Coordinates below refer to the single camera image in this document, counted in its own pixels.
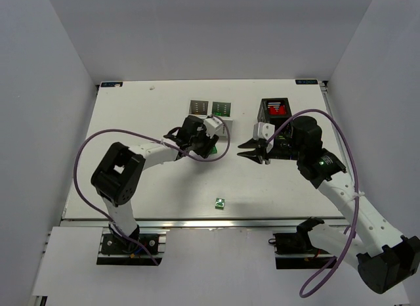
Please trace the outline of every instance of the white wall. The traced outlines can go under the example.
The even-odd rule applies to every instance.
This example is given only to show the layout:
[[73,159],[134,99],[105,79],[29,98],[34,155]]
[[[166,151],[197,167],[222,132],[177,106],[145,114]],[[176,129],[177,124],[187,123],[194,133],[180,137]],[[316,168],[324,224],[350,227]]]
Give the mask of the white wall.
[[[373,0],[329,87],[370,200],[420,236],[420,0]],[[420,274],[405,283],[420,305]]]
[[94,85],[49,0],[0,0],[0,305],[25,305]]
[[371,0],[51,0],[96,83],[329,79]]

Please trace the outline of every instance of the black box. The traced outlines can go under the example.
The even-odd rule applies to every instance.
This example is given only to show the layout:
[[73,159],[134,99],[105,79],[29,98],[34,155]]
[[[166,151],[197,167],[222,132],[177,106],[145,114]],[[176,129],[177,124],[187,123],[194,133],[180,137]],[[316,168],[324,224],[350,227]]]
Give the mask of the black box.
[[[287,98],[266,98],[261,99],[258,112],[258,122],[274,124],[278,129],[287,119],[292,116],[289,100]],[[284,130],[288,133],[290,125]]]

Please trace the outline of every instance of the green block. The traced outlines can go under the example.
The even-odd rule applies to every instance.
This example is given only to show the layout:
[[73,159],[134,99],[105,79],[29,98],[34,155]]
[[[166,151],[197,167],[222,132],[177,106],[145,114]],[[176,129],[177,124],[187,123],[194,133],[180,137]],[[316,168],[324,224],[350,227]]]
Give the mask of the green block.
[[224,209],[224,199],[217,198],[215,208],[216,209]]

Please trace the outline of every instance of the blue label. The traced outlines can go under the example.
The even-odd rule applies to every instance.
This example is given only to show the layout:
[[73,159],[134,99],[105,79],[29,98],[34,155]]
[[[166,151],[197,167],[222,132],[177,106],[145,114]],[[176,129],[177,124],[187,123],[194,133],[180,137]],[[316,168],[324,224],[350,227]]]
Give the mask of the blue label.
[[316,79],[295,79],[296,85],[317,85]]
[[100,84],[101,87],[121,87],[122,81],[104,81]]

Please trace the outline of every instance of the cable tie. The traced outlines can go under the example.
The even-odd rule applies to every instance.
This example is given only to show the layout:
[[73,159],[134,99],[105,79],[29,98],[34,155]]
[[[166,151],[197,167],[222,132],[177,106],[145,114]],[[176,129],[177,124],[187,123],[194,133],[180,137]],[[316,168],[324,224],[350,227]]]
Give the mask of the cable tie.
[[357,197],[360,198],[361,196],[364,196],[364,195],[365,195],[365,192],[361,192],[361,193],[355,193],[355,192],[353,192],[351,199],[349,199],[348,201],[346,201],[346,203],[349,203],[349,202],[353,201],[355,198],[357,198]]
[[160,145],[163,145],[164,147],[168,147],[168,146],[166,146],[166,142],[164,141],[165,140],[165,138],[164,137],[162,137],[161,139],[160,139]]

